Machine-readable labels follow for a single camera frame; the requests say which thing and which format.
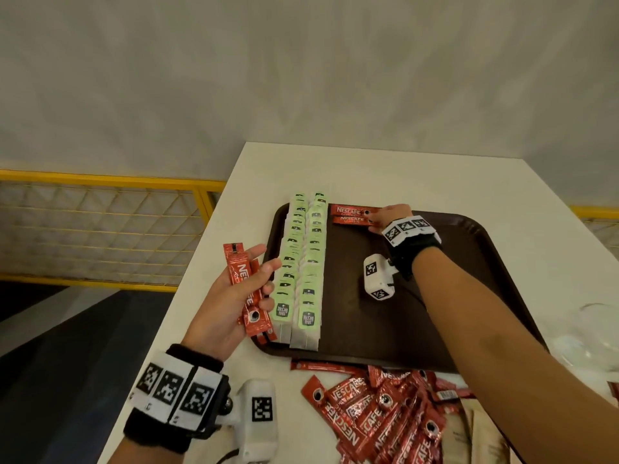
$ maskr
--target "wall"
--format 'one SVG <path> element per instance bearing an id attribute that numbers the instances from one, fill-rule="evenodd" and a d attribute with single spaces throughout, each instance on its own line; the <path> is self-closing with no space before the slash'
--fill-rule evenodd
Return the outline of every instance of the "wall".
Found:
<path id="1" fill-rule="evenodd" d="M 519 156 L 565 201 L 619 206 L 617 14 L 0 0 L 0 167 L 226 179 L 246 140 Z"/>

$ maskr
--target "brown serving tray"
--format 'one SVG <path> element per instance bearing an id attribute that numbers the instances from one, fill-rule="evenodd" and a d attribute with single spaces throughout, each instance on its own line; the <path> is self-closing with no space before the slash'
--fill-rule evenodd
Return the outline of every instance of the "brown serving tray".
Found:
<path id="1" fill-rule="evenodd" d="M 279 254 L 288 207 L 275 213 L 265 260 Z M 486 230 L 462 215 L 417 210 L 414 214 L 434 226 L 445 253 L 494 291 L 544 344 Z M 365 226 L 334 225 L 332 219 L 327 223 L 318 351 L 292 349 L 282 343 L 260 345 L 254 340 L 258 348 L 290 358 L 457 372 L 427 312 L 409 292 L 419 294 L 414 280 L 406 282 L 396 274 L 396 294 L 385 301 L 375 301 L 363 289 L 363 259 L 377 252 L 388 257 L 384 239 Z"/>

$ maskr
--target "metal mesh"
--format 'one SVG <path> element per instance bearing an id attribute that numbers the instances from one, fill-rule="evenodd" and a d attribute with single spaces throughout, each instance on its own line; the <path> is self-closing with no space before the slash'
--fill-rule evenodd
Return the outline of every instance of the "metal mesh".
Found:
<path id="1" fill-rule="evenodd" d="M 583 223 L 619 259 L 619 220 L 583 218 Z"/>
<path id="2" fill-rule="evenodd" d="M 178 285 L 203 231 L 189 190 L 0 182 L 0 273 Z"/>

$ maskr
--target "forearm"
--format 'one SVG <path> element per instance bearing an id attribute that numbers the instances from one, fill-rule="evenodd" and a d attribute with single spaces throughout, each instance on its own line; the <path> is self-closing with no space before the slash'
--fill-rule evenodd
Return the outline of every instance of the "forearm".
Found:
<path id="1" fill-rule="evenodd" d="M 109 464 L 181 464 L 182 454 L 161 447 L 140 446 L 123 438 Z"/>
<path id="2" fill-rule="evenodd" d="M 547 354 L 498 296 L 436 248 L 416 257 L 413 273 L 460 374 L 528 464 L 619 461 L 619 413 Z"/>

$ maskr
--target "white table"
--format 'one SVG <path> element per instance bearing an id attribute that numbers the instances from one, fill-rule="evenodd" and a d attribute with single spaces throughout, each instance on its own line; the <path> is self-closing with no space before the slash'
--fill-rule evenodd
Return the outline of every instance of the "white table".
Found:
<path id="1" fill-rule="evenodd" d="M 223 270 L 221 245 L 267 242 L 273 215 L 292 192 L 327 192 L 330 202 L 460 213 L 490 234 L 536 321 L 586 303 L 619 306 L 619 263 L 521 159 L 399 153 L 247 143 L 163 320 L 147 358 L 179 342 L 211 283 Z M 226 362 L 232 390 L 246 379 L 275 383 L 280 444 L 276 463 L 336 463 L 336 438 L 300 394 L 310 372 L 262 353 L 249 340 Z M 343 375 L 318 374 L 327 387 Z M 601 394 L 599 379 L 587 383 Z M 100 462 L 120 442 L 126 404 Z M 214 464 L 233 448 L 221 430 L 194 441 L 185 462 Z"/>

